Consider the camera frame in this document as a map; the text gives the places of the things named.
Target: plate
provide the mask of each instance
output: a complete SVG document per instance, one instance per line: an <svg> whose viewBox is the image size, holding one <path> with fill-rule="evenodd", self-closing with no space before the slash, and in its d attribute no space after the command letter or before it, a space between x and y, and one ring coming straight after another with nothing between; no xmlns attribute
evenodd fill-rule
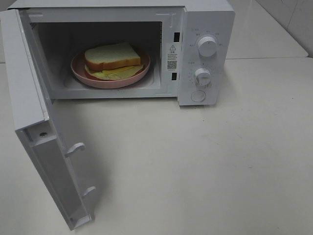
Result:
<svg viewBox="0 0 313 235"><path fill-rule="evenodd" d="M101 80L96 77L88 76L85 74L85 50L80 52L79 54L75 55L71 61L70 67L75 75L75 77L81 81L82 83L91 86L97 87L102 89L114 89L120 87L129 86L141 78L143 78L149 70L151 64L151 58L149 54L137 47L133 47L137 54L140 56L141 64L143 65L143 69L137 72L134 76L125 78L122 80L117 81L109 81L109 80Z"/></svg>

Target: microwave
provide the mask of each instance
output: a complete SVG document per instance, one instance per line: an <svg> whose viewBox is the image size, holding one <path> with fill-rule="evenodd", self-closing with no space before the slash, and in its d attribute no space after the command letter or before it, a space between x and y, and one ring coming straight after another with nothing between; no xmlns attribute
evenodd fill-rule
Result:
<svg viewBox="0 0 313 235"><path fill-rule="evenodd" d="M0 14L15 132L73 230L91 221L66 146L56 99L177 97L179 105L217 100L235 13L227 0L18 0ZM145 76L116 89L81 83L70 69L79 52L129 42L151 58Z"/></svg>

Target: timer knob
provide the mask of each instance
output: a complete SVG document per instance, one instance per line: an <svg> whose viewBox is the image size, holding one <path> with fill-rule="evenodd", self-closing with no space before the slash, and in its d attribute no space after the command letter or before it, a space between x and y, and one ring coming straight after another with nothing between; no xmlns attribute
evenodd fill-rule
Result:
<svg viewBox="0 0 313 235"><path fill-rule="evenodd" d="M208 69L201 68L195 71L196 86L206 86L211 82L211 73Z"/></svg>
<svg viewBox="0 0 313 235"><path fill-rule="evenodd" d="M204 57L214 55L217 50L217 40L213 36L204 36L198 42L198 50Z"/></svg>

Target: white countertop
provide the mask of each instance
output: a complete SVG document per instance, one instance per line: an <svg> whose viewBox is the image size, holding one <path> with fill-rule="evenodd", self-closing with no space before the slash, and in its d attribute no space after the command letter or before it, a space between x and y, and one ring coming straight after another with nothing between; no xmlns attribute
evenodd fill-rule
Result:
<svg viewBox="0 0 313 235"><path fill-rule="evenodd" d="M236 16L227 59L307 57L307 52L255 0L229 0ZM0 36L0 63L4 62Z"/></svg>
<svg viewBox="0 0 313 235"><path fill-rule="evenodd" d="M81 179L102 192L70 232L13 132L0 65L0 234L310 234L312 74L311 58L227 60L211 107L56 101L67 144L86 144Z"/></svg>

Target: microwave door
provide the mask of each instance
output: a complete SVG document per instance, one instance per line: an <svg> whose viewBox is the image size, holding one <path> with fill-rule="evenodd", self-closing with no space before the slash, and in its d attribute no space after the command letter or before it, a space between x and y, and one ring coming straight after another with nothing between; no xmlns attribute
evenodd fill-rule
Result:
<svg viewBox="0 0 313 235"><path fill-rule="evenodd" d="M84 200L94 187L79 187L70 160L84 144L67 148L60 138L56 113L39 83L42 74L26 41L20 13L8 10L0 14L15 132L72 230L91 220Z"/></svg>

